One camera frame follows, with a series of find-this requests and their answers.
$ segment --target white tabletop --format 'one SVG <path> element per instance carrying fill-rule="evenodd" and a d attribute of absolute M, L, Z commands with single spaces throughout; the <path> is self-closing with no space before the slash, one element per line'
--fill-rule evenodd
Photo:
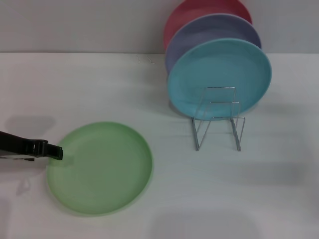
<path fill-rule="evenodd" d="M 56 144 L 116 121 L 145 137 L 155 168 L 130 207 L 79 217 L 51 199 L 47 159 L 2 159 L 0 239 L 318 239 L 319 55 L 269 58 L 242 152 L 226 121 L 196 152 L 190 120 L 168 106 L 163 55 L 1 53 L 1 131 Z"/>

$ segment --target dish rack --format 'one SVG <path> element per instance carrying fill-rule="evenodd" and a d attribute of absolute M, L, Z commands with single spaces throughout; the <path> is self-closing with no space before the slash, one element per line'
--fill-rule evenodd
<path fill-rule="evenodd" d="M 210 91 L 213 91 L 213 90 L 217 90 L 217 91 L 233 91 L 233 98 L 231 101 L 209 101 L 209 103 L 205 106 L 205 109 L 203 111 L 203 115 L 201 117 L 201 119 L 198 119 L 198 113 L 206 99 L 206 96 L 207 94 L 210 92 Z M 207 87 L 207 88 L 204 88 L 203 89 L 203 93 L 201 95 L 201 98 L 200 98 L 200 101 L 199 101 L 199 105 L 196 109 L 196 112 L 195 112 L 195 115 L 194 117 L 191 118 L 191 124 L 192 124 L 192 129 L 193 129 L 193 136 L 194 136 L 194 139 L 195 139 L 195 147 L 196 147 L 196 151 L 199 151 L 202 144 L 203 144 L 203 141 L 207 135 L 207 131 L 209 129 L 209 126 L 210 126 L 210 123 L 212 121 L 216 121 L 216 120 L 229 120 L 230 123 L 231 123 L 231 126 L 232 126 L 232 131 L 233 131 L 233 135 L 235 137 L 235 141 L 236 141 L 236 146 L 237 146 L 237 150 L 238 151 L 241 151 L 241 146 L 240 146 L 240 142 L 241 142 L 241 138 L 243 136 L 243 131 L 244 131 L 244 126 L 245 126 L 245 121 L 246 121 L 246 118 L 245 117 L 240 117 L 239 114 L 241 112 L 241 103 L 240 102 L 237 102 L 235 101 L 236 99 L 236 87 Z M 207 113 L 211 110 L 212 106 L 213 105 L 228 105 L 230 107 L 230 116 L 216 116 L 216 117 L 210 117 L 209 120 L 204 120 Z M 234 113 L 234 109 L 237 107 L 237 115 Z M 199 125 L 198 127 L 196 128 L 196 125 L 195 125 L 195 121 L 196 120 L 199 120 Z M 242 127 L 241 127 L 241 130 L 240 130 L 240 136 L 238 137 L 238 133 L 237 133 L 237 125 L 238 125 L 238 120 L 243 120 L 243 123 L 242 123 Z M 202 140 L 199 142 L 198 141 L 198 132 L 200 130 L 200 127 L 202 126 L 202 123 L 203 121 L 209 121 L 208 125 L 207 125 L 207 128 L 205 130 L 205 133 L 204 133 L 204 136 L 202 138 Z"/>

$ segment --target red plate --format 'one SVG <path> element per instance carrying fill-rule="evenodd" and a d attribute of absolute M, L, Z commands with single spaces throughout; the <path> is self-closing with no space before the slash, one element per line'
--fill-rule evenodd
<path fill-rule="evenodd" d="M 164 29 L 165 50 L 175 33 L 194 19 L 213 13 L 229 13 L 252 23 L 247 8 L 239 0 L 185 0 L 169 16 Z"/>

